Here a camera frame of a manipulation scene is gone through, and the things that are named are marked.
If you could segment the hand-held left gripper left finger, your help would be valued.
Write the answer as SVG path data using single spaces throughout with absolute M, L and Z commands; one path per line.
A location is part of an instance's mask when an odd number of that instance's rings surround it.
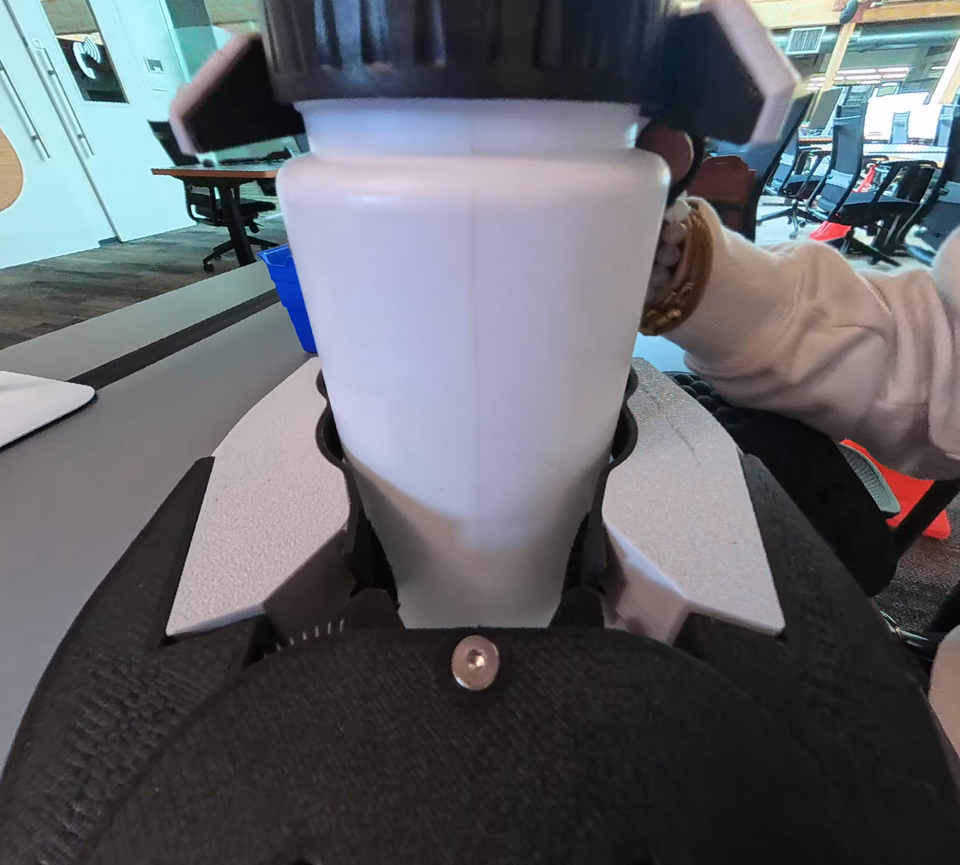
M 215 448 L 169 638 L 264 616 L 283 639 L 298 639 L 349 601 L 351 501 L 342 469 L 318 447 L 328 408 L 319 374 L 319 359 L 309 359 Z

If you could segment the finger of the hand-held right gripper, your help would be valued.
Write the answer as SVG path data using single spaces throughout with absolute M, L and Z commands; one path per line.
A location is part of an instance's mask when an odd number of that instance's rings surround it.
M 798 77 L 748 0 L 667 19 L 641 114 L 691 138 L 775 143 Z
M 179 88 L 169 122 L 178 148 L 191 156 L 306 133 L 302 115 L 273 90 L 256 32 L 235 33 Z

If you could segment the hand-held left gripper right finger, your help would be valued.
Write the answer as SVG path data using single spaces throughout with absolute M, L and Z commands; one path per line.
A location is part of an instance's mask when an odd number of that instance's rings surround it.
M 607 478 L 607 623 L 672 644 L 691 615 L 777 637 L 786 621 L 739 449 L 643 359 L 627 408 L 632 450 Z

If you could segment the blue plastic bin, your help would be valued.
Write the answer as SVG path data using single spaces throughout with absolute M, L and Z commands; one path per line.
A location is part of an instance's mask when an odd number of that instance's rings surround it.
M 303 351 L 315 355 L 317 346 L 291 248 L 288 245 L 264 248 L 258 251 L 257 257 L 267 267 Z

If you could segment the black bottle lid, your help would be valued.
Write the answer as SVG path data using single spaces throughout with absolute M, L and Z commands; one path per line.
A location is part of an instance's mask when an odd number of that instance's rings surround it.
M 653 107 L 674 0 L 258 0 L 280 101 Z

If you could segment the white plastic bottle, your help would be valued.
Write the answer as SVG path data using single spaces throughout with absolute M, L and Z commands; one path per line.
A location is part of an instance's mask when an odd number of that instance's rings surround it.
M 296 109 L 309 151 L 278 196 L 402 618 L 545 626 L 609 460 L 666 164 L 632 104 Z

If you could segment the person's right forearm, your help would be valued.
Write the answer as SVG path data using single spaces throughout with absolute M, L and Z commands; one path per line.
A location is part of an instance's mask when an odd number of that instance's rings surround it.
M 759 247 L 711 206 L 697 307 L 666 337 L 730 403 L 785 415 L 922 479 L 959 475 L 959 238 L 928 270 L 857 270 L 818 242 Z

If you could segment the wood-top office desk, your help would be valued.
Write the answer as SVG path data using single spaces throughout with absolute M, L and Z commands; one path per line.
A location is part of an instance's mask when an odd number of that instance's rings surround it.
M 251 183 L 275 181 L 281 168 L 282 164 L 279 162 L 245 162 L 212 166 L 191 164 L 154 167 L 150 169 L 150 174 L 206 188 L 211 199 L 215 226 L 226 228 L 230 238 L 230 249 L 234 251 L 238 266 L 246 267 L 256 263 L 257 257 L 241 212 L 239 189 Z

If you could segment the black office chair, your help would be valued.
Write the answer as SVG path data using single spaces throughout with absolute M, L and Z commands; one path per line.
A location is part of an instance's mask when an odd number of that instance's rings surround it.
M 169 122 L 150 121 L 150 130 L 172 161 L 169 168 L 154 168 L 152 175 L 180 182 L 184 190 L 187 216 L 194 224 L 226 229 L 229 237 L 214 247 L 201 261 L 203 271 L 214 272 L 214 262 L 233 253 L 237 264 L 244 267 L 256 260 L 255 249 L 261 251 L 280 247 L 279 243 L 263 238 L 258 217 L 274 212 L 269 201 L 244 199 L 241 188 L 255 184 L 268 197 L 277 195 L 276 178 L 282 163 L 290 158 L 289 151 L 279 151 L 260 159 L 228 159 L 215 163 L 184 152 L 174 136 Z

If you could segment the brown wooden caddy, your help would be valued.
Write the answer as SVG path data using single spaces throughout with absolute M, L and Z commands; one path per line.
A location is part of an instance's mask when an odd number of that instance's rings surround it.
M 712 155 L 702 162 L 691 193 L 709 203 L 728 230 L 746 235 L 756 179 L 756 173 L 740 156 Z

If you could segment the black round pad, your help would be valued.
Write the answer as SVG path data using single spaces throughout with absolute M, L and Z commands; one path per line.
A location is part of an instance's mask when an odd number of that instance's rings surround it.
M 899 561 L 893 532 L 834 440 L 796 419 L 736 406 L 690 372 L 667 377 L 766 467 L 866 595 L 890 585 Z

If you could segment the white door with window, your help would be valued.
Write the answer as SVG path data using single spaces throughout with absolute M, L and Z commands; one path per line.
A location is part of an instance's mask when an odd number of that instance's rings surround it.
M 127 243 L 185 227 L 182 187 L 154 173 L 168 165 L 149 125 L 159 119 L 160 97 L 120 5 L 5 2 L 39 82 L 34 96 L 53 134 L 49 156 L 93 237 Z

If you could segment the row of black office chairs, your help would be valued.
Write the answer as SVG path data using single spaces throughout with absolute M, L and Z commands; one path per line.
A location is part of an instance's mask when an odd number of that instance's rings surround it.
M 958 119 L 943 146 L 907 142 L 870 145 L 866 108 L 834 119 L 830 146 L 799 138 L 791 174 L 779 189 L 785 205 L 745 226 L 786 219 L 791 239 L 811 225 L 811 240 L 871 266 L 899 268 L 906 257 L 931 255 L 906 245 L 907 235 L 944 198 L 958 202 Z

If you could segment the grey mesh office chair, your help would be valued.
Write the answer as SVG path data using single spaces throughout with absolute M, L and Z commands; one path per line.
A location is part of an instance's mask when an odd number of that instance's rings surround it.
M 849 440 L 838 448 L 892 530 L 899 556 L 922 538 L 943 542 L 950 537 L 953 526 L 947 510 L 958 495 L 958 480 L 933 481 L 899 473 Z

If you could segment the instruction sign stand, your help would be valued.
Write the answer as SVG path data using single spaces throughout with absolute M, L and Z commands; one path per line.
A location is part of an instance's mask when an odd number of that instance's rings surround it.
M 1 449 L 86 407 L 90 386 L 1 371 Z

